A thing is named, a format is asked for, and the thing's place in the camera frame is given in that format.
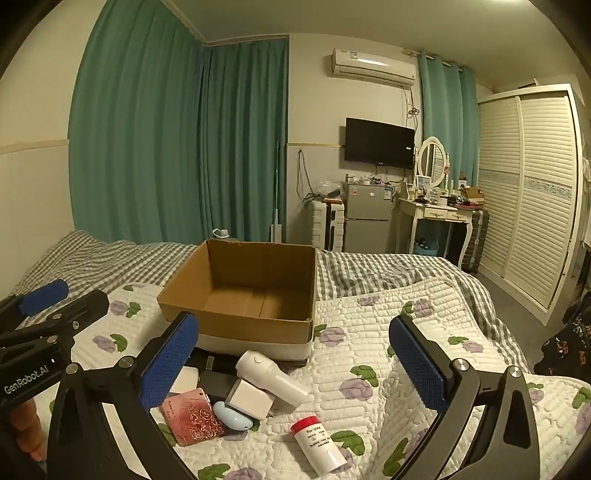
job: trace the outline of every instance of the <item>louvered wardrobe door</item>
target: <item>louvered wardrobe door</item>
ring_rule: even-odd
[[[522,96],[520,108],[524,184],[505,278],[548,307],[562,274],[573,226],[574,124],[566,92]]]
[[[481,103],[478,187],[491,214],[481,263],[501,275],[517,212],[521,144],[517,100]]]

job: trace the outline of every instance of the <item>wardrobe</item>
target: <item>wardrobe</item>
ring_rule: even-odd
[[[554,324],[584,257],[586,110],[568,84],[491,95],[479,109],[478,187],[491,215],[480,271]]]

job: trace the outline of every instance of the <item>gray floor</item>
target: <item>gray floor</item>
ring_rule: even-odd
[[[503,289],[488,280],[484,275],[475,275],[491,293],[496,317],[501,320],[517,340],[523,350],[530,369],[542,358],[540,347],[557,331],[543,326],[530,312],[522,307]]]

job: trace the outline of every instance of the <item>cardboard box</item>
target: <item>cardboard box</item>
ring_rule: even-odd
[[[202,243],[158,296],[168,321],[183,310],[199,320],[198,345],[276,360],[305,360],[312,344],[316,250],[306,245]]]
[[[474,203],[476,205],[484,205],[484,194],[482,193],[481,189],[477,189],[476,187],[468,187],[461,190],[462,192],[462,199],[464,201]]]

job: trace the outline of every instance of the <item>checkered blanket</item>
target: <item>checkered blanket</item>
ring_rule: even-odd
[[[106,293],[133,282],[163,286],[195,245],[158,243],[137,245],[99,241],[74,231],[51,247],[15,287],[22,293],[63,278],[70,287],[69,301],[96,288]],[[379,290],[400,288],[433,277],[458,283],[482,333],[508,363],[528,371],[527,362],[507,327],[496,318],[491,297],[475,278],[440,257],[401,254],[346,254],[319,251],[317,298],[332,300]],[[51,311],[60,308],[55,305]],[[28,319],[40,322],[45,314]]]

